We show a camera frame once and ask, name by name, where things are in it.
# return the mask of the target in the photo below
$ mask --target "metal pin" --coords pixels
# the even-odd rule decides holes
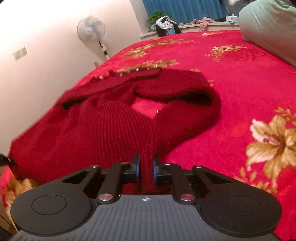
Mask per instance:
[[[113,198],[113,196],[110,193],[103,193],[98,198],[99,200],[106,202],[110,201]]]
[[[192,201],[192,200],[194,199],[194,196],[193,196],[192,194],[186,193],[186,194],[182,194],[182,195],[180,196],[180,199],[181,199],[182,201],[186,201],[186,202],[188,202],[188,201]]]

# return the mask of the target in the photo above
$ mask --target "electrical outlet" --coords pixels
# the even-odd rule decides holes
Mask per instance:
[[[20,53],[20,51],[16,51],[13,53],[13,56],[15,58],[15,60],[18,60],[20,57],[22,57],[22,54]]]
[[[20,49],[20,53],[21,53],[22,56],[26,55],[26,54],[27,54],[27,50],[26,50],[26,48],[25,48],[25,47],[22,47],[22,48]]]

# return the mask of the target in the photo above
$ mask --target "red knitted cardigan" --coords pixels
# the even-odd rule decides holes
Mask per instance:
[[[12,142],[16,177],[46,183],[96,164],[141,155],[141,191],[153,192],[152,159],[209,128],[221,101],[201,74],[175,69],[140,70],[65,92],[31,128]],[[153,118],[133,110],[136,95],[168,103]]]

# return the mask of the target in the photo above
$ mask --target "blue curtain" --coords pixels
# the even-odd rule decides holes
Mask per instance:
[[[143,0],[148,15],[165,12],[177,23],[190,22],[203,17],[225,17],[225,7],[219,0]]]

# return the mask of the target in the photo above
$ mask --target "standing fan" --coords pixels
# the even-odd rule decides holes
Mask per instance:
[[[105,34],[105,30],[106,28],[104,23],[99,18],[92,15],[81,19],[77,26],[77,34],[79,39],[82,42],[98,41],[106,58],[110,59],[106,46],[101,44],[101,39]]]

